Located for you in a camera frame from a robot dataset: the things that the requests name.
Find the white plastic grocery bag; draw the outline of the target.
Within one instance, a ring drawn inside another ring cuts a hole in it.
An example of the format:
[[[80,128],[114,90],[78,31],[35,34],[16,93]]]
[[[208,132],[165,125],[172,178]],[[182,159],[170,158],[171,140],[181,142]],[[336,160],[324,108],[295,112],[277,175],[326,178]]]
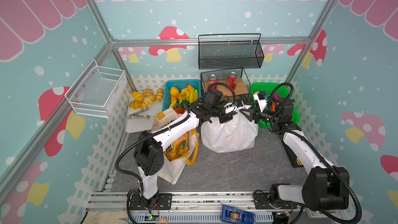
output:
[[[232,120],[221,123],[218,117],[211,117],[201,125],[202,144],[218,153],[235,152],[251,149],[255,145],[259,126],[250,122],[241,109],[249,109],[249,105],[235,108]]]

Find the orange yellow snack bag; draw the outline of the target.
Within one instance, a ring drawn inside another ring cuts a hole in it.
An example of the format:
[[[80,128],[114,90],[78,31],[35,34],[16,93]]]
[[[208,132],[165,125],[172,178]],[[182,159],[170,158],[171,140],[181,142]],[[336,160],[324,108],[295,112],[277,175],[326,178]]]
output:
[[[164,152],[169,161],[176,160],[189,151],[189,134],[185,133],[175,140]]]

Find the cream canvas tote bag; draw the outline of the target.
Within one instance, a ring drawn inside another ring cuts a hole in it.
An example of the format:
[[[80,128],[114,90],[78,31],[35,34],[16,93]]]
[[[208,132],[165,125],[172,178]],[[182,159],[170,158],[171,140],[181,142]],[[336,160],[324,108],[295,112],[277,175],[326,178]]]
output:
[[[182,114],[169,108],[158,113],[152,125],[151,132],[156,132],[161,128],[171,124],[181,118]],[[176,184],[183,168],[186,165],[193,165],[198,154],[199,134],[195,128],[186,131],[178,139],[173,141],[164,151],[164,166],[158,172],[158,176],[171,184]]]

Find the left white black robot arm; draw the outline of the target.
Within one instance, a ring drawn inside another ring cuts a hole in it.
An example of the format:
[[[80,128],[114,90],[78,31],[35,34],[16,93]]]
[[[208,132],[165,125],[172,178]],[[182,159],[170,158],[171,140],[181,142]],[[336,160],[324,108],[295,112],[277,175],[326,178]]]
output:
[[[164,165],[164,152],[177,138],[194,130],[204,122],[210,121],[212,117],[229,118],[232,113],[223,114],[226,101],[222,101],[223,93],[215,86],[222,86],[232,93],[233,102],[236,101],[234,90],[224,84],[211,84],[207,91],[198,100],[186,106],[186,112],[183,113],[172,123],[166,125],[158,131],[152,132],[133,145],[126,148],[115,162],[115,169],[121,174],[136,177],[140,183],[140,195],[142,201],[151,208],[159,198],[157,185],[157,173]],[[120,168],[120,162],[123,157],[131,150],[134,150],[134,158],[138,166],[139,174]]]

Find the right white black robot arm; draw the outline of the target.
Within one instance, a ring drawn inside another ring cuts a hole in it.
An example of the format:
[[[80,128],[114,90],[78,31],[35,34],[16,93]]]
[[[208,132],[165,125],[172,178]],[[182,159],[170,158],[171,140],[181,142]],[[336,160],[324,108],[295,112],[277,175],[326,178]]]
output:
[[[302,186],[273,184],[267,195],[268,202],[274,208],[294,203],[300,206],[300,211],[307,208],[340,224],[357,224],[362,218],[362,208],[349,185],[349,173],[328,161],[293,121],[293,91],[292,84],[282,83],[272,92],[253,92],[251,108],[241,110],[250,122],[268,123],[269,130],[290,148],[307,172]]]

